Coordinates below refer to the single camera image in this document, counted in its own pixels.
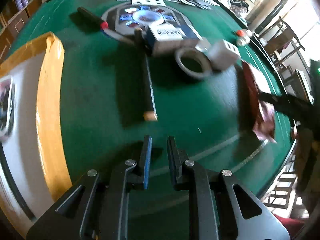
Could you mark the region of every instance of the wooden tip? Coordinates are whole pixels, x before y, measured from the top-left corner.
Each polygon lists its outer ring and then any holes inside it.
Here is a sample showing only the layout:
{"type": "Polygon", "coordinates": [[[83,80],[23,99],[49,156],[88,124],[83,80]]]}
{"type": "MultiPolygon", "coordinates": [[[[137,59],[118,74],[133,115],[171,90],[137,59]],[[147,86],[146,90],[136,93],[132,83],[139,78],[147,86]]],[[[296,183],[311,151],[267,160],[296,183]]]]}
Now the wooden tip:
{"type": "Polygon", "coordinates": [[[154,111],[144,112],[143,118],[145,121],[158,121],[158,116],[154,111]]]}

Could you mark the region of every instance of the green felt surface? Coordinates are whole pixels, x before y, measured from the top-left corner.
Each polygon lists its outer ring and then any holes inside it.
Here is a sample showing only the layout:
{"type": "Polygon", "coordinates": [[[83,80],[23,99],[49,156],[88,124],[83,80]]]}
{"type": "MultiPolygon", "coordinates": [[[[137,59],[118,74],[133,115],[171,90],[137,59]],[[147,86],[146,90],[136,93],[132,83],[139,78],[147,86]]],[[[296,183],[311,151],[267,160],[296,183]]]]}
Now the green felt surface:
{"type": "MultiPolygon", "coordinates": [[[[150,60],[158,122],[144,122],[140,60],[135,48],[121,44],[82,22],[83,6],[97,15],[121,2],[116,0],[51,0],[42,5],[19,33],[11,52],[31,39],[52,31],[64,46],[60,118],[64,153],[72,181],[95,168],[110,170],[115,163],[139,153],[144,135],[152,136],[149,189],[133,193],[129,235],[132,239],[186,239],[186,192],[170,183],[166,141],[174,135],[179,148],[204,167],[231,169],[258,193],[280,168],[290,147],[288,117],[276,113],[276,141],[260,146],[251,131],[248,91],[242,70],[231,67],[208,80],[187,83],[172,57],[150,60]],[[172,223],[179,221],[175,227],[172,223]],[[148,227],[149,235],[138,230],[148,227]]],[[[186,15],[200,35],[214,43],[236,42],[240,26],[219,6],[202,10],[165,2],[186,15]]],[[[275,77],[250,46],[241,57],[266,76],[271,92],[281,94],[275,77]]]]}

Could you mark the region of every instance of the silver rivet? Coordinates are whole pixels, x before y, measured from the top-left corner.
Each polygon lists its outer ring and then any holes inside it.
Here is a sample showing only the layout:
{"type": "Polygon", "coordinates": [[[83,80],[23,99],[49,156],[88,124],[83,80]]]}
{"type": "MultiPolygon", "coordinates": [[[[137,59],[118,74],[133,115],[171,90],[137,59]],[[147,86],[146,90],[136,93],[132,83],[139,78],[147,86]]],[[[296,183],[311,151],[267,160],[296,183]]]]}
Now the silver rivet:
{"type": "Polygon", "coordinates": [[[192,161],[192,160],[186,160],[184,163],[185,163],[185,165],[187,165],[187,166],[193,166],[193,165],[195,165],[195,162],[192,161]]]}
{"type": "Polygon", "coordinates": [[[94,177],[98,174],[98,172],[96,170],[89,170],[87,174],[89,177],[94,177]]]}
{"type": "Polygon", "coordinates": [[[230,177],[230,176],[232,175],[232,172],[229,171],[229,170],[223,170],[223,171],[222,171],[222,174],[223,174],[224,176],[226,176],[226,177],[230,177]]]}
{"type": "Polygon", "coordinates": [[[131,159],[125,161],[125,165],[127,165],[127,166],[132,166],[132,165],[134,165],[135,163],[136,163],[136,162],[135,162],[134,160],[131,160],[131,159]]]}

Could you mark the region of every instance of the white power adapter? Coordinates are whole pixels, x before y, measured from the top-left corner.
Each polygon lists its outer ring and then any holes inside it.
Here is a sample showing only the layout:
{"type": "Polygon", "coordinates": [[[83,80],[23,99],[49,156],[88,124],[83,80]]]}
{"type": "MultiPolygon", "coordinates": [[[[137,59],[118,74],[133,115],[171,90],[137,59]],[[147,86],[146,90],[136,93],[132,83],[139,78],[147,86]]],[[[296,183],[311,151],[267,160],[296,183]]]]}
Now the white power adapter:
{"type": "Polygon", "coordinates": [[[213,44],[207,52],[213,69],[226,70],[241,58],[238,48],[228,41],[213,44]]]}

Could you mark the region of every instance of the pink foil packaging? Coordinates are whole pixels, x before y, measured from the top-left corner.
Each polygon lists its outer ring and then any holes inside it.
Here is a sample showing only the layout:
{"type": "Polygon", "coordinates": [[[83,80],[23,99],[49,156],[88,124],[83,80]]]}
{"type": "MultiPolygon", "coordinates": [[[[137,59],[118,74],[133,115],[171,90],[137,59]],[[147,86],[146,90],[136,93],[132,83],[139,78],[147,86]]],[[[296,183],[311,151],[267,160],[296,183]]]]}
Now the pink foil packaging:
{"type": "Polygon", "coordinates": [[[248,62],[242,61],[242,67],[254,118],[252,131],[259,140],[268,139],[275,143],[275,108],[270,103],[259,101],[260,92],[271,94],[268,82],[262,72],[248,62]]]}

